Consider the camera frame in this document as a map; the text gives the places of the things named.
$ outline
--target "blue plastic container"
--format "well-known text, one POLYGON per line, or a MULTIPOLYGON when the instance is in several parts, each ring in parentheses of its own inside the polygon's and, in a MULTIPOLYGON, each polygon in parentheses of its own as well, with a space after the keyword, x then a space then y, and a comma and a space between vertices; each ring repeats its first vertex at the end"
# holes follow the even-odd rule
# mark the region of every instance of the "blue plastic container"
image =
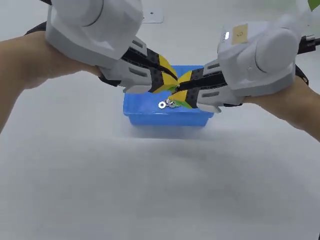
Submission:
MULTIPOLYGON (((188 71, 203 66, 173 66, 178 77, 188 71)), ((194 126, 204 127, 213 113, 201 111, 200 109, 188 109, 185 107, 160 109, 159 102, 164 101, 170 95, 169 92, 152 94, 125 94, 123 101, 123 114, 129 117, 133 125, 151 126, 194 126)))

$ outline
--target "label sticker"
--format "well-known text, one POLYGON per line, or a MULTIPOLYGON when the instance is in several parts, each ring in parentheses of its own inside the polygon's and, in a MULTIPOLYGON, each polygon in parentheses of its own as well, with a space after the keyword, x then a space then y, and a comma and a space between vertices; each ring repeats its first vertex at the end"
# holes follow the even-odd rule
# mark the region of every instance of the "label sticker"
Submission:
POLYGON ((248 24, 235 26, 232 30, 232 45, 248 42, 248 24))
POLYGON ((311 11, 315 10, 320 5, 320 0, 308 0, 311 11))

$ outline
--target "white surface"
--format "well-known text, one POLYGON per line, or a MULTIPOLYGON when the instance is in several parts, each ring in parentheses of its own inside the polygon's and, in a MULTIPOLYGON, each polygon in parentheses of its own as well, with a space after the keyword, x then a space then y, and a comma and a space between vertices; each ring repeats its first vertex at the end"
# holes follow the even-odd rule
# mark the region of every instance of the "white surface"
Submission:
MULTIPOLYGON (((145 0, 166 19, 139 37, 172 64, 205 64, 217 57, 223 22, 274 19, 285 2, 145 0)), ((0 39, 46 14, 36 0, 1 0, 0 39)), ((297 61, 318 92, 319 57, 297 61)), ((224 109, 204 129, 139 129, 122 101, 121 89, 87 73, 21 96, 0 137, 0 239, 318 238, 311 137, 253 105, 224 109)))
POLYGON ((162 24, 165 16, 161 8, 145 8, 143 10, 143 24, 162 24))

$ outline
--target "forearm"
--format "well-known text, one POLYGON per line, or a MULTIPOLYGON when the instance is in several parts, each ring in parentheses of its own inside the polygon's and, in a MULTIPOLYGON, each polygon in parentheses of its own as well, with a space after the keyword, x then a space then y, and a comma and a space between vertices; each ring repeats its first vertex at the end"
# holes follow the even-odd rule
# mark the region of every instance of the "forearm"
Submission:
POLYGON ((297 123, 297 127, 320 142, 320 95, 315 93, 311 99, 303 111, 304 119, 297 123))
POLYGON ((320 95, 310 89, 301 78, 296 77, 295 83, 281 92, 248 97, 245 102, 262 107, 320 142, 320 95))
POLYGON ((22 63, 15 42, 0 42, 0 133, 24 89, 22 63))

